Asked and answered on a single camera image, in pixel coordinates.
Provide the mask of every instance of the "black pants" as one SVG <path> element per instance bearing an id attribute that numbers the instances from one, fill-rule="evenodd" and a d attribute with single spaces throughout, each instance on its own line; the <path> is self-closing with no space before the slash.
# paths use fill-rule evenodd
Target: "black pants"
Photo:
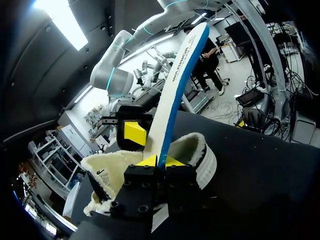
<path id="1" fill-rule="evenodd" d="M 203 62 L 201 60 L 198 60 L 192 74 L 198 79 L 201 87 L 204 89 L 206 88 L 208 85 L 206 83 L 206 79 L 204 77 L 204 74 L 208 74 L 209 78 L 213 81 L 215 87 L 221 91 L 223 85 L 219 79 L 219 77 L 217 76 L 217 74 L 215 73 L 215 70 L 217 68 L 219 64 L 219 60 L 217 57 L 215 58 L 208 58 L 205 59 Z"/>

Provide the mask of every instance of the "ceiling light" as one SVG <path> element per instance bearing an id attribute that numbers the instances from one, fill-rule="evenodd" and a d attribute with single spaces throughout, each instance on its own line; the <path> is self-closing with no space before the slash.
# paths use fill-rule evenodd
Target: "ceiling light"
<path id="1" fill-rule="evenodd" d="M 151 42 L 151 43 L 149 43 L 149 44 L 147 44 L 147 45 L 139 48 L 139 49 L 138 49 L 137 51 L 135 51 L 134 53 L 132 53 L 132 54 L 130 54 L 129 56 L 127 56 L 127 57 L 125 57 L 124 59 L 122 59 L 122 61 L 120 62 L 120 64 L 123 64 L 125 61 L 127 61 L 127 60 L 129 60 L 130 58 L 132 58 L 133 56 L 135 56 L 135 55 L 137 55 L 137 54 L 139 54 L 139 53 L 147 50 L 148 48 L 151 48 L 153 45 L 158 44 L 158 43 L 160 43 L 160 42 L 162 42 L 162 41 L 164 41 L 164 40 L 166 40 L 166 39 L 171 38 L 173 35 L 174 35 L 173 33 L 172 33 L 172 34 L 169 34 L 169 35 L 167 35 L 167 36 L 164 36 L 164 37 L 162 37 L 162 38 L 160 38 L 160 39 L 158 39 L 158 40 L 155 40 L 155 41 L 153 41 L 153 42 Z"/>
<path id="2" fill-rule="evenodd" d="M 77 102 L 79 102 L 79 100 L 82 99 L 82 97 L 83 97 L 84 95 L 86 95 L 86 93 L 87 93 L 90 89 L 92 89 L 92 86 L 91 86 L 91 85 L 88 86 L 88 87 L 80 94 L 80 96 L 77 97 L 77 99 L 74 101 L 74 103 L 76 104 Z"/>
<path id="3" fill-rule="evenodd" d="M 211 21 L 220 21 L 220 20 L 223 20 L 225 19 L 225 17 L 217 17 L 215 19 L 212 19 Z"/>
<path id="4" fill-rule="evenodd" d="M 207 15 L 206 12 L 205 12 L 205 13 L 202 13 L 201 16 L 199 16 L 196 20 L 194 20 L 194 21 L 191 23 L 191 25 L 194 25 L 194 24 L 196 24 L 197 22 L 199 22 L 199 20 L 202 19 L 202 17 L 204 17 L 205 15 Z"/>
<path id="5" fill-rule="evenodd" d="M 46 11 L 56 27 L 75 49 L 79 51 L 88 43 L 69 7 L 68 0 L 37 0 L 33 6 Z"/>

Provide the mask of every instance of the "person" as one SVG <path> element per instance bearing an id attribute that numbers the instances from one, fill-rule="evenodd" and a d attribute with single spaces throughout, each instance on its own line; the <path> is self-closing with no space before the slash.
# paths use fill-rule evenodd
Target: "person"
<path id="1" fill-rule="evenodd" d="M 184 28 L 183 31 L 186 34 L 189 34 L 193 28 L 194 27 L 192 26 L 188 26 Z M 209 78 L 213 81 L 215 87 L 219 90 L 219 95 L 221 96 L 225 93 L 225 87 L 223 86 L 219 77 L 215 73 L 215 70 L 219 64 L 219 59 L 216 55 L 216 51 L 217 51 L 216 46 L 210 40 L 210 38 L 208 38 L 202 50 L 200 60 L 198 60 L 195 66 L 194 76 L 198 79 L 203 90 L 205 91 L 210 90 L 210 87 L 207 85 L 204 75 L 202 74 L 203 71 L 201 71 L 201 68 L 204 68 L 204 71 L 208 74 Z"/>

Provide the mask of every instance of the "shoe insole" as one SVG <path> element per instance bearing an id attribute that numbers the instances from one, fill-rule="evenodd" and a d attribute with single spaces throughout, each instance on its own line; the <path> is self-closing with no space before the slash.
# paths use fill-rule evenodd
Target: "shoe insole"
<path id="1" fill-rule="evenodd" d="M 161 169 L 166 165 L 172 131 L 187 81 L 208 36 L 209 26 L 205 22 L 196 26 L 187 35 L 165 81 L 143 151 L 143 159 L 156 154 Z"/>

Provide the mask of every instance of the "white sneaker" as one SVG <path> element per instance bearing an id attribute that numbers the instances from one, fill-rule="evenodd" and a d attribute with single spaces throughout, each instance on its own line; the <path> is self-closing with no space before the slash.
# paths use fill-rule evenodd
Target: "white sneaker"
<path id="1" fill-rule="evenodd" d="M 223 95 L 225 93 L 225 86 L 222 85 L 221 91 L 219 91 L 219 95 Z"/>
<path id="2" fill-rule="evenodd" d="M 200 133 L 190 133 L 171 143 L 168 156 L 183 164 L 194 166 L 197 173 L 196 181 L 201 189 L 210 182 L 217 169 L 216 156 Z M 81 165 L 87 170 L 94 193 L 91 202 L 83 210 L 84 214 L 90 216 L 90 211 L 108 212 L 110 202 L 116 198 L 125 181 L 124 172 L 128 165 L 137 164 L 142 160 L 142 152 L 124 150 L 85 157 Z M 167 217 L 168 208 L 164 207 L 164 219 L 158 221 L 159 225 Z"/>

